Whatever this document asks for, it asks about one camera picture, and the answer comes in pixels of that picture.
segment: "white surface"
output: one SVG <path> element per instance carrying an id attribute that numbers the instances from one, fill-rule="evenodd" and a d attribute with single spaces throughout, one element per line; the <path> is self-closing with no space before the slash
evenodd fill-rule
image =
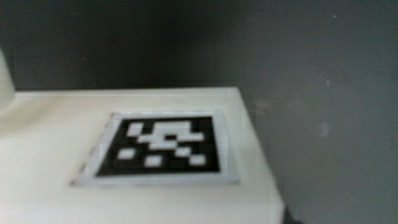
<path id="1" fill-rule="evenodd" d="M 216 109 L 239 183 L 76 187 L 112 113 Z M 26 92 L 0 111 L 0 223 L 280 224 L 282 201 L 234 88 Z"/>
<path id="2" fill-rule="evenodd" d="M 8 105 L 14 99 L 14 84 L 8 76 L 8 69 L 0 49 L 0 109 Z"/>

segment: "white square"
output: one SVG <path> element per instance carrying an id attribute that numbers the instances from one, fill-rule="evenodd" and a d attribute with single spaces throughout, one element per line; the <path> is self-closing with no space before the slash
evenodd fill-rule
<path id="1" fill-rule="evenodd" d="M 188 157 L 190 156 L 190 147 L 177 147 L 174 155 L 175 155 L 175 157 Z"/>
<path id="2" fill-rule="evenodd" d="M 184 133 L 184 134 L 177 135 L 177 141 L 183 141 L 183 142 L 197 141 L 199 142 L 202 140 L 204 140 L 202 133 L 195 133 L 195 134 Z"/>
<path id="3" fill-rule="evenodd" d="M 135 156 L 135 149 L 133 148 L 120 149 L 120 151 L 117 153 L 117 159 L 128 160 L 133 158 L 133 156 Z"/>
<path id="4" fill-rule="evenodd" d="M 206 157 L 204 155 L 190 156 L 190 166 L 202 166 L 206 164 Z"/>
<path id="5" fill-rule="evenodd" d="M 142 133 L 144 124 L 131 123 L 128 126 L 128 137 L 136 137 Z"/>
<path id="6" fill-rule="evenodd" d="M 161 156 L 158 156 L 158 155 L 147 156 L 144 166 L 147 168 L 156 168 L 156 167 L 159 167 L 159 165 L 161 165 Z"/>

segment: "dark gray background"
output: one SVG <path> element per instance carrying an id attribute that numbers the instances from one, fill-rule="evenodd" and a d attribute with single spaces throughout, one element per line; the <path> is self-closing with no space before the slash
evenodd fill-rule
<path id="1" fill-rule="evenodd" d="M 398 1 L 0 1 L 19 90 L 238 86 L 307 224 L 398 223 Z"/>

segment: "black square pattern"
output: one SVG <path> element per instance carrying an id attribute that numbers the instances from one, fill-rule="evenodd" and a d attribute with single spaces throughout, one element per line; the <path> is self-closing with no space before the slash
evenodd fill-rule
<path id="1" fill-rule="evenodd" d="M 124 119 L 96 176 L 220 172 L 211 117 Z"/>

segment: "gray wall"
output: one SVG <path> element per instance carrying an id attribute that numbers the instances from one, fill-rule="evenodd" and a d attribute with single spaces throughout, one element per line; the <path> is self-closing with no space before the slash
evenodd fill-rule
<path id="1" fill-rule="evenodd" d="M 239 86 L 307 224 L 398 223 L 398 2 L 7 1 L 19 90 Z"/>

